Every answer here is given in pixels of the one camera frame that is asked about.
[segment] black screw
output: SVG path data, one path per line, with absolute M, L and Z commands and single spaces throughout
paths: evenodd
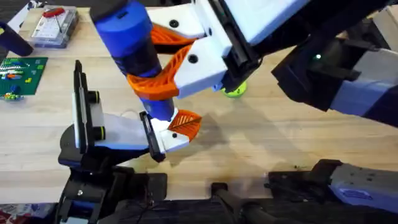
M 198 60 L 199 60 L 198 56 L 196 56 L 196 55 L 189 55 L 188 56 L 188 61 L 191 62 L 191 63 L 197 63 Z
M 169 25 L 170 25 L 170 27 L 177 28 L 180 25 L 180 23 L 178 21 L 176 21 L 175 19 L 173 19 L 169 22 Z

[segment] blue cylinder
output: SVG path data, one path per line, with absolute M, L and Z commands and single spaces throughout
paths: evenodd
M 145 7 L 137 1 L 96 3 L 90 9 L 96 30 L 120 71 L 138 77 L 156 77 L 162 67 L 150 32 L 152 23 Z M 152 101 L 141 98 L 147 112 L 162 121 L 174 113 L 173 99 Z

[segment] wooden table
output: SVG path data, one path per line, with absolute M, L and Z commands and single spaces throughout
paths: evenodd
M 31 55 L 49 57 L 36 95 L 17 103 L 0 101 L 0 203 L 58 201 L 69 176 L 57 157 L 60 136 L 72 122 L 76 59 L 83 64 L 89 89 L 101 92 L 105 112 L 143 110 L 97 35 L 88 9 L 79 12 L 81 20 L 67 49 L 35 49 Z M 41 13 L 30 11 L 20 31 L 23 37 L 28 38 Z M 160 164 L 144 156 L 124 165 L 167 173 L 169 199 L 207 198 L 216 181 L 230 183 L 243 197 L 270 196 L 262 186 L 267 172 L 311 169 L 322 158 L 398 171 L 398 129 L 324 113 L 284 95 L 270 71 L 288 52 L 266 57 L 240 99 L 205 90 L 175 100 L 179 108 L 203 116 L 197 138 Z M 169 58 L 160 56 L 163 64 Z

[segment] orange bracket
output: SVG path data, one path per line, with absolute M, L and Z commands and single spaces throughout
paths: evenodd
M 127 80 L 136 95 L 147 100 L 166 100 L 178 96 L 180 92 L 174 83 L 174 76 L 190 49 L 191 45 L 188 45 L 179 50 L 169 64 L 154 78 L 128 74 Z
M 198 134 L 201 125 L 201 116 L 187 110 L 179 110 L 168 130 L 188 136 L 189 141 Z
M 188 45 L 196 39 L 187 39 L 167 28 L 154 24 L 150 37 L 154 45 Z
M 186 39 L 158 25 L 154 25 L 150 35 L 155 45 L 189 45 L 180 49 L 156 77 L 142 78 L 128 74 L 127 80 L 136 95 L 147 100 L 166 100 L 178 96 L 179 90 L 174 83 L 174 76 L 195 39 Z

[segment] clear plastic container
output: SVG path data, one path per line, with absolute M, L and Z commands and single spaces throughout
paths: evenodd
M 44 11 L 62 7 L 65 12 L 57 17 L 41 17 L 30 36 L 34 47 L 65 48 L 79 21 L 77 8 L 74 6 L 44 6 Z

